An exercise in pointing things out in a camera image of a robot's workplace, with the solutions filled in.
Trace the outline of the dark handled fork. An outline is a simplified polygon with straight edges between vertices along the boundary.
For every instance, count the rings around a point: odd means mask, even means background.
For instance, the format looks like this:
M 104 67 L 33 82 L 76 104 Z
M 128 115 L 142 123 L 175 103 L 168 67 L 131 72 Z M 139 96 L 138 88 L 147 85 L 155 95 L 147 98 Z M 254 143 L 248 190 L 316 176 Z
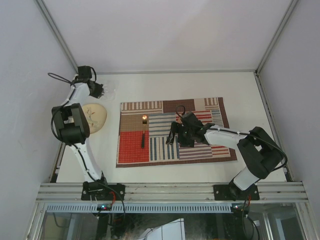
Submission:
M 143 125 L 143 130 L 142 130 L 142 139 L 141 139 L 141 148 L 145 148 L 145 131 L 148 123 L 148 116 L 143 115 L 142 116 L 142 125 Z

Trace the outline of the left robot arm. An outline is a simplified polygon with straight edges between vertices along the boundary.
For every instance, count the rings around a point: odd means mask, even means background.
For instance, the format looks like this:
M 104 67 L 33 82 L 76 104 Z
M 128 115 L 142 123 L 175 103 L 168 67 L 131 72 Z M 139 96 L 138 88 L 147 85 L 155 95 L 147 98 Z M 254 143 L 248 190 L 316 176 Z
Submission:
M 91 150 L 90 126 L 82 108 L 87 97 L 102 97 L 104 86 L 97 83 L 97 73 L 88 65 L 79 66 L 73 80 L 52 72 L 47 75 L 70 85 L 66 100 L 51 109 L 51 131 L 57 140 L 71 148 L 82 167 L 84 180 L 88 183 L 97 182 L 92 188 L 93 196 L 104 200 L 109 196 L 110 188 L 105 184 L 106 178 Z

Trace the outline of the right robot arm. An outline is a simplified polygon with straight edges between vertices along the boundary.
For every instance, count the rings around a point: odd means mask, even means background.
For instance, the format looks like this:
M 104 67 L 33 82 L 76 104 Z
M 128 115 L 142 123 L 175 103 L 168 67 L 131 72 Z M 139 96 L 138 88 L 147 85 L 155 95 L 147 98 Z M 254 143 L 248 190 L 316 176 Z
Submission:
M 178 115 L 180 122 L 173 121 L 166 140 L 173 145 L 174 140 L 181 147 L 194 147 L 195 142 L 207 146 L 222 146 L 239 150 L 245 163 L 227 185 L 226 198 L 240 200 L 260 180 L 266 179 L 274 171 L 283 168 L 288 157 L 261 127 L 248 132 L 230 130 L 214 123 L 203 124 L 193 112 Z

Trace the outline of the clear glass cup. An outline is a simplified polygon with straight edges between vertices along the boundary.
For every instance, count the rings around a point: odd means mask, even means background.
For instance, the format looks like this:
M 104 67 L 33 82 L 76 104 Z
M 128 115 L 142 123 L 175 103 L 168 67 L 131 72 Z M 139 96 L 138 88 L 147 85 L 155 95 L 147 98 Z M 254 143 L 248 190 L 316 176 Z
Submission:
M 107 80 L 103 84 L 103 101 L 113 101 L 116 98 L 116 84 L 112 80 Z

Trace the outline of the patchwork striped placemat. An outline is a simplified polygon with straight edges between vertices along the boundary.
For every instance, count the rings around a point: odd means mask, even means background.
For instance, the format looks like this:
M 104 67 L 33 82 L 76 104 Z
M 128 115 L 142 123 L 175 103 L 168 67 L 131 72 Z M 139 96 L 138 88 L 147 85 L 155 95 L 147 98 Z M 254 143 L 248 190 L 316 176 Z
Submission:
M 234 149 L 185 139 L 179 116 L 193 112 L 203 124 L 229 127 L 222 97 L 122 102 L 116 167 L 226 163 L 237 160 Z

